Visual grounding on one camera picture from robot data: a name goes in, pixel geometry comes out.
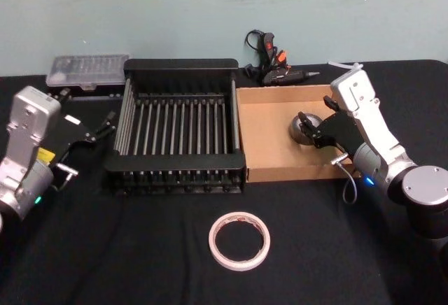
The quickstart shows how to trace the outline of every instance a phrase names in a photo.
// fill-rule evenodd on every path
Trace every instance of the tape roll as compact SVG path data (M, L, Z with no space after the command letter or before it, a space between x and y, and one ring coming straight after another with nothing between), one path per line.
M222 227L231 222L247 222L253 225L263 237L263 246L257 255L246 261L233 261L224 256L216 246L216 235ZM246 212L233 212L221 216L209 232L209 246L214 259L223 267L233 271L248 271L258 267L266 258L271 246L271 236L265 223L253 214Z

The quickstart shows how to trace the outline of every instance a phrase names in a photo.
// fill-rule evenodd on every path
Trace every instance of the cardboard box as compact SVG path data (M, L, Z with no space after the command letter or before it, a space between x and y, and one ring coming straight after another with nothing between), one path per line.
M288 127L299 111L325 119L334 112L323 102L329 85L238 88L241 144L246 156L247 182L346 178L330 160L334 147L301 146ZM346 159L348 171L353 165Z

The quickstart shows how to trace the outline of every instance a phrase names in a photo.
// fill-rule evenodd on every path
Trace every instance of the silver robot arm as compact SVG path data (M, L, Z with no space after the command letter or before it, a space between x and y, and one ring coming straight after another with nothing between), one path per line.
M52 183L52 171L36 156L60 111L58 100L30 86L14 96L7 126L8 147L0 163L0 212L3 214L23 220Z
M407 156L384 121L365 71L350 70L331 89L333 98L324 102L335 113L317 124L312 115L299 113L291 125L301 138L296 141L339 148L381 192L405 206L412 228L435 244L448 276L448 171L418 166Z
M389 131L365 71L354 69L331 83L339 109L353 118L364 143L353 164L390 197L401 191L409 221L422 236L448 236L448 171L417 166Z

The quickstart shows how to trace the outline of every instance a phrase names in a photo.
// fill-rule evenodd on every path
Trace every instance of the yellow label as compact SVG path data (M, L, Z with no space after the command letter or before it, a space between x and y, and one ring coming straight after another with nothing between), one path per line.
M49 165L49 163L53 160L53 158L55 156L56 155L53 152L48 151L43 148L39 148L37 151L37 159L41 160L42 162L46 163L47 165Z

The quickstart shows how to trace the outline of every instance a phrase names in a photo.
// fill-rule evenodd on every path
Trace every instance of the black dish rack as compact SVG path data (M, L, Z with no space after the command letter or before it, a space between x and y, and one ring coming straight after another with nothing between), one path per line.
M234 59L130 59L109 186L126 194L240 193Z

